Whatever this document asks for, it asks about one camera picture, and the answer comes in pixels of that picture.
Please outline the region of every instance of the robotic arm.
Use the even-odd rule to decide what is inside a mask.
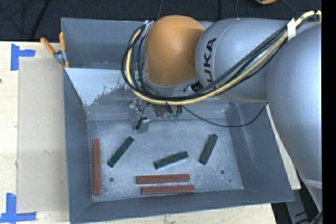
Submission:
[[[286,150],[322,210],[320,11],[290,22],[166,16],[134,32],[122,66],[135,95],[156,109],[179,111],[214,96],[268,103]]]

